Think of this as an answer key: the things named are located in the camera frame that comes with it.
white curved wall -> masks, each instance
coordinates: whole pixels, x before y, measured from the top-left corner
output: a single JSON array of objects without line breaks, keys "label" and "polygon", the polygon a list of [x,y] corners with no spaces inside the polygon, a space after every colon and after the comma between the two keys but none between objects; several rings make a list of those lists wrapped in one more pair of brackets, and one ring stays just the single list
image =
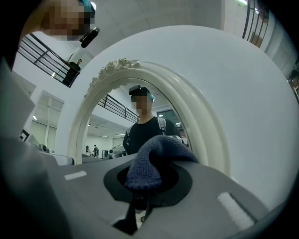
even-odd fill
[{"label": "white curved wall", "polygon": [[92,77],[121,57],[164,65],[198,87],[224,128],[232,176],[270,209],[286,199],[299,166],[298,104],[283,74],[261,50],[211,28],[157,28],[97,55],[65,100],[57,154],[67,154],[71,123]]}]

gray fabric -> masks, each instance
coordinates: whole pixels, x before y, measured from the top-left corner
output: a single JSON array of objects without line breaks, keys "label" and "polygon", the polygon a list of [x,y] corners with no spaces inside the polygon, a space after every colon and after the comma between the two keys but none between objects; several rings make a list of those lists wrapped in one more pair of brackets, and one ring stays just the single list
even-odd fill
[{"label": "gray fabric", "polygon": [[161,186],[161,176],[156,167],[150,163],[150,160],[156,157],[198,162],[193,152],[177,139],[157,135],[148,140],[138,151],[128,171],[125,186],[137,190],[150,190]]}]

white ornate mirror frame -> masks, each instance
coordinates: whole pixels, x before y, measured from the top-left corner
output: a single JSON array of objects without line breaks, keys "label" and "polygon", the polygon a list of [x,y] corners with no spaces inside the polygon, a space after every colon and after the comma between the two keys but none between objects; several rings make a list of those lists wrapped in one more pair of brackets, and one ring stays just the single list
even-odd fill
[{"label": "white ornate mirror frame", "polygon": [[101,98],[112,89],[140,80],[155,86],[171,102],[182,120],[192,151],[203,165],[230,176],[230,159],[223,129],[201,91],[182,75],[160,65],[120,59],[94,77],[71,127],[68,155],[82,163],[84,131]]}]

black t-shirt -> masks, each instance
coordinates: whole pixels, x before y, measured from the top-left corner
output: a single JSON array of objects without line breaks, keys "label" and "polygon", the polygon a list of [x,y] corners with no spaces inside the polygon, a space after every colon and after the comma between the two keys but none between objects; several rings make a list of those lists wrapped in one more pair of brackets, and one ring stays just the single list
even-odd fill
[{"label": "black t-shirt", "polygon": [[[168,119],[166,119],[166,135],[180,136],[175,125]],[[161,135],[162,130],[159,127],[158,118],[154,117],[144,124],[134,124],[130,130],[129,145],[127,145],[128,135],[123,140],[122,145],[126,152],[131,155],[138,152],[141,146],[146,143],[149,139],[156,135]]]},{"label": "black t-shirt", "polygon": [[[2,1],[1,9],[5,9],[9,14],[1,14],[2,28],[2,46],[0,55],[4,56],[10,69],[13,68],[14,59],[19,49],[19,40],[23,27],[30,14],[37,8],[42,0],[18,1],[18,6],[14,7],[10,1]],[[7,24],[14,19],[15,24]]]},{"label": "black t-shirt", "polygon": [[[78,66],[77,63],[74,62],[70,62],[70,66],[72,66],[73,68],[75,68],[77,71],[81,70],[80,66]],[[75,75],[77,74],[77,71],[75,71],[73,68],[70,68],[67,72],[67,75],[71,78],[74,78]]]}]

person standing on balcony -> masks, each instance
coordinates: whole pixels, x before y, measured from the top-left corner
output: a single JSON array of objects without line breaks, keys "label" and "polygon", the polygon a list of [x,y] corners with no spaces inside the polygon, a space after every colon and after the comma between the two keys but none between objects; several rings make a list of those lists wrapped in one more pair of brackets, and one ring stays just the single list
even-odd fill
[{"label": "person standing on balcony", "polygon": [[68,72],[65,75],[64,80],[62,81],[66,86],[70,86],[70,84],[73,82],[74,78],[77,74],[80,73],[80,64],[82,63],[82,60],[79,59],[77,63],[74,62],[66,62],[66,64],[70,67]]},{"label": "person standing on balcony", "polygon": [[[11,2],[2,1],[2,9],[11,9]],[[89,33],[95,10],[89,0],[30,0],[18,1],[13,16],[17,17],[13,27],[3,24],[3,32],[9,38],[0,48],[10,69],[24,36],[42,31],[50,36],[62,36],[64,40],[78,40]],[[7,22],[3,14],[1,22]]]},{"label": "person standing on balcony", "polygon": [[129,89],[129,95],[139,114],[139,121],[127,130],[123,139],[122,145],[128,155],[137,153],[143,144],[156,135],[172,136],[182,141],[177,128],[170,120],[152,114],[155,97],[146,87],[134,86]]}]

